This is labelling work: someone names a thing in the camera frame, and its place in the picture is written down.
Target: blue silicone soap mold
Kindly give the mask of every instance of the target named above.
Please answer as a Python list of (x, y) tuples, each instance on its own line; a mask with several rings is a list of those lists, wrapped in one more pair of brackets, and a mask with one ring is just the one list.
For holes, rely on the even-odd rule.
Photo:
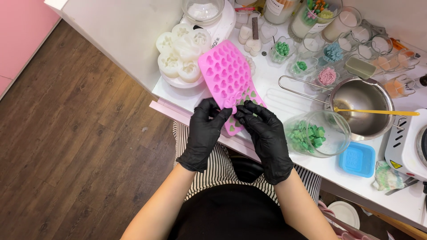
[(350, 142), (339, 155), (339, 166), (348, 173), (370, 178), (375, 170), (375, 150), (365, 144)]

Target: warning label sticker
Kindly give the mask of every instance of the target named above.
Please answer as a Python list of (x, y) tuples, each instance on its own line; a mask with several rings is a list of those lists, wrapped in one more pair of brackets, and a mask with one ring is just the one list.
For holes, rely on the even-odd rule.
[(394, 167), (395, 169), (398, 169), (398, 168), (402, 167), (402, 165), (397, 164), (397, 163), (393, 162), (392, 160), (390, 160), (390, 163), (393, 165), (393, 167)]

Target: pink wall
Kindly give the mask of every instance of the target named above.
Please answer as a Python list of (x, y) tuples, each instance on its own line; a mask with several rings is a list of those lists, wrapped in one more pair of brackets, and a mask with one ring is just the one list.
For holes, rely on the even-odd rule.
[(0, 95), (5, 78), (17, 77), (58, 19), (43, 0), (0, 0)]

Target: pink drawer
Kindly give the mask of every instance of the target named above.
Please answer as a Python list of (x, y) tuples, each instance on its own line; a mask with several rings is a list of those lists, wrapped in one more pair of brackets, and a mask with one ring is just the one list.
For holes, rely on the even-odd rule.
[[(189, 113), (188, 111), (183, 110), (182, 108), (173, 105), (172, 103), (167, 102), (161, 98), (157, 102), (152, 101), (150, 103), (150, 107), (159, 111), (160, 113), (164, 114), (165, 116), (174, 121), (182, 123), (186, 126), (189, 126), (190, 124), (190, 117), (192, 113)], [(238, 136), (230, 136), (227, 134), (227, 131), (225, 129), (221, 130), (221, 136), (219, 137), (218, 142), (242, 155), (245, 155), (246, 157), (252, 160), (255, 160), (259, 163), (261, 162), (259, 157), (255, 153), (254, 145), (252, 142), (240, 138)]]

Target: white plate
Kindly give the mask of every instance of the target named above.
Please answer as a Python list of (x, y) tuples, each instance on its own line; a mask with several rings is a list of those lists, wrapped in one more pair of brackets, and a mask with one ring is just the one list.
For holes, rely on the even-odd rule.
[[(360, 228), (359, 215), (357, 214), (356, 209), (350, 204), (343, 201), (337, 201), (331, 203), (328, 206), (328, 209), (332, 210), (335, 213), (335, 217), (337, 219), (347, 223), (348, 225), (356, 229)], [(339, 227), (342, 230), (345, 230), (337, 224), (335, 224), (335, 226)]]

